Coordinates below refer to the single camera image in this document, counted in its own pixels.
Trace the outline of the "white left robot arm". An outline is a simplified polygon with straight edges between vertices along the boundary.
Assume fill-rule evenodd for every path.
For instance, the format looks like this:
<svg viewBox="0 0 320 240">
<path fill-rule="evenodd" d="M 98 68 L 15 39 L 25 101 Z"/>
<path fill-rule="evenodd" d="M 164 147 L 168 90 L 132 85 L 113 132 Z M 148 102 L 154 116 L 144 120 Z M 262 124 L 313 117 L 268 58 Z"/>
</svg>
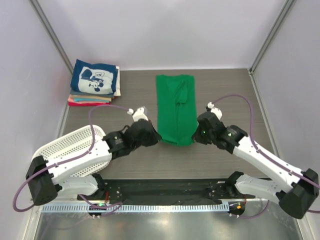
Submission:
<svg viewBox="0 0 320 240">
<path fill-rule="evenodd" d="M 161 140 L 149 120 L 140 119 L 105 136 L 96 136 L 96 126 L 90 127 L 88 150 L 70 147 L 67 155 L 56 158 L 33 158 L 26 181 L 33 204 L 42 206 L 58 196 L 69 194 L 91 196 L 101 200 L 106 194 L 102 178 L 95 173 L 110 161 L 129 155 L 135 149 L 150 147 Z"/>
</svg>

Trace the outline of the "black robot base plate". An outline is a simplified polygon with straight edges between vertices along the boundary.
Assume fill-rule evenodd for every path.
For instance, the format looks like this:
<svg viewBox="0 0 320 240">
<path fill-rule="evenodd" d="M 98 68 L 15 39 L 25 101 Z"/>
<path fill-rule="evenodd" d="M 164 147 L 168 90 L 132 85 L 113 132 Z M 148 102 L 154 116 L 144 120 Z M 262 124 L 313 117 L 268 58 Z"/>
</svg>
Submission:
<svg viewBox="0 0 320 240">
<path fill-rule="evenodd" d="M 105 186 L 85 198 L 136 206 L 219 205 L 222 200 L 242 199 L 227 192 L 224 178 L 105 179 Z"/>
</svg>

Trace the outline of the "green t shirt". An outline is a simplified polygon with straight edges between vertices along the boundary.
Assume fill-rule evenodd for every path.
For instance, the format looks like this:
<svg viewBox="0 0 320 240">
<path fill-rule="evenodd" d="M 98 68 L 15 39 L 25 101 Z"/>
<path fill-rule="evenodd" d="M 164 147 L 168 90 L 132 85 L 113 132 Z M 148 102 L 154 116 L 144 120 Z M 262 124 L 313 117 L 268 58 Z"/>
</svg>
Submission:
<svg viewBox="0 0 320 240">
<path fill-rule="evenodd" d="M 197 129 L 195 78 L 192 75 L 157 75 L 157 131 L 167 144 L 184 147 L 194 143 Z"/>
</svg>

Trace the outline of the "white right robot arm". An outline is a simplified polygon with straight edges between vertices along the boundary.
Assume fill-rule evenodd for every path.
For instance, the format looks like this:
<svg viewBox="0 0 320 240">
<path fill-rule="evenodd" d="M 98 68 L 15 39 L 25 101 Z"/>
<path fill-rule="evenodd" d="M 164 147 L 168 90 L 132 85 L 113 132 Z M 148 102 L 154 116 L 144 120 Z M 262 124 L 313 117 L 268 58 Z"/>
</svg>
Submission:
<svg viewBox="0 0 320 240">
<path fill-rule="evenodd" d="M 234 172 L 225 182 L 231 198 L 252 195 L 278 204 L 289 216 L 302 219 L 319 196 L 319 175 L 312 169 L 303 171 L 265 150 L 247 132 L 236 125 L 225 126 L 220 110 L 198 116 L 195 142 L 213 144 L 235 155 L 263 172 L 269 180 Z"/>
</svg>

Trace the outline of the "white perforated plastic basket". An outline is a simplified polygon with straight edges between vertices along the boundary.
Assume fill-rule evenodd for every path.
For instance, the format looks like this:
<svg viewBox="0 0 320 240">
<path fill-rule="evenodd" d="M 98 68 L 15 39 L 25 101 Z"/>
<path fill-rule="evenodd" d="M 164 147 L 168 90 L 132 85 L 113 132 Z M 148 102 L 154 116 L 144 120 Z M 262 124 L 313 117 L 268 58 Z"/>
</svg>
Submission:
<svg viewBox="0 0 320 240">
<path fill-rule="evenodd" d="M 43 156 L 45 160 L 61 158 L 78 151 L 88 150 L 91 144 L 91 127 L 86 125 L 43 145 L 37 149 L 32 157 Z M 72 176 L 85 177 L 87 175 L 92 175 L 106 168 L 109 164 L 110 161 L 106 160 L 102 163 L 92 164 L 86 168 L 82 167 L 79 171 L 74 172 Z"/>
</svg>

